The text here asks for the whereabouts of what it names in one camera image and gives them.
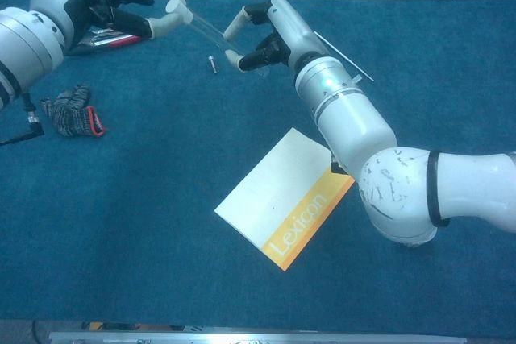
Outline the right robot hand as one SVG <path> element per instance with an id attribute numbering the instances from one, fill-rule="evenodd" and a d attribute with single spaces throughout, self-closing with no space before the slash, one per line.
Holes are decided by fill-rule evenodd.
<path id="1" fill-rule="evenodd" d="M 272 32 L 246 55 L 226 50 L 227 59 L 243 73 L 274 64 L 299 73 L 312 60 L 327 55 L 323 42 L 287 0 L 243 6 L 223 32 L 223 39 L 232 42 L 249 23 L 268 23 Z"/>

